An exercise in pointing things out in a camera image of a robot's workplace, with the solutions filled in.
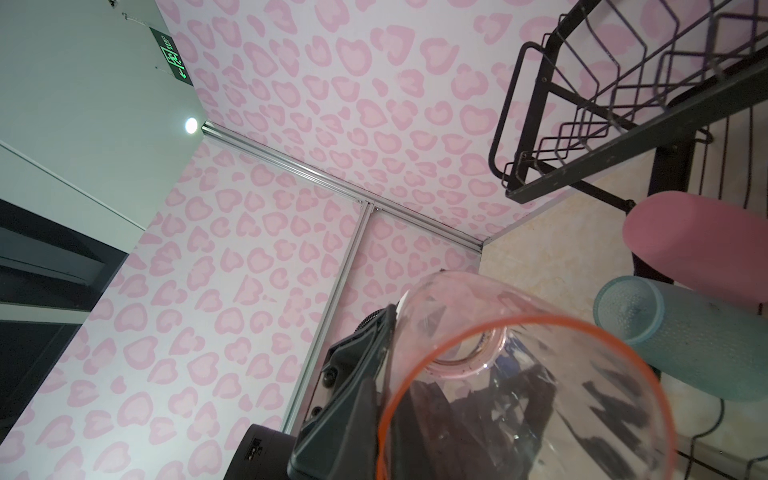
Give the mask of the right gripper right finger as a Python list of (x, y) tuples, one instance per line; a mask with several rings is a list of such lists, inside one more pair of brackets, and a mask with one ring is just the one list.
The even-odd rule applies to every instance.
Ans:
[(495, 468), (531, 468), (553, 414), (556, 387), (534, 365), (515, 373), (491, 368), (489, 384), (467, 396), (477, 416), (476, 439)]

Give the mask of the teal textured cup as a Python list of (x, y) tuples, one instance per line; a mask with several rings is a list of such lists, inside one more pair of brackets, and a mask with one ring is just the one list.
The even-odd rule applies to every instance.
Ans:
[(647, 364), (728, 401), (767, 397), (767, 320), (695, 291), (637, 276), (597, 294), (595, 324)]

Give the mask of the opaque pink plastic cup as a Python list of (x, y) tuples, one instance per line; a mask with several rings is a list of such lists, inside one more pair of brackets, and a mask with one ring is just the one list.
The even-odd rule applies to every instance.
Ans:
[(665, 191), (631, 210), (622, 235), (633, 254), (692, 290), (744, 307), (767, 302), (767, 220), (748, 210)]

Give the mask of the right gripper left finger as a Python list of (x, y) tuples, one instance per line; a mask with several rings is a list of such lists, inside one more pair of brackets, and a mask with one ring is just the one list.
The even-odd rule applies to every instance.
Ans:
[(380, 420), (376, 380), (390, 350), (397, 321), (390, 304), (333, 344), (320, 387), (330, 397), (307, 420), (289, 458), (291, 479), (373, 479)]

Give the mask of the clear pink plastic cup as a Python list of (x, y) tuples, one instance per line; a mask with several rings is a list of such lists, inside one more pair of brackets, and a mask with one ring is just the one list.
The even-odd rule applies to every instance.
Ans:
[(669, 479), (668, 402), (608, 332), (485, 276), (423, 278), (397, 308), (380, 479)]

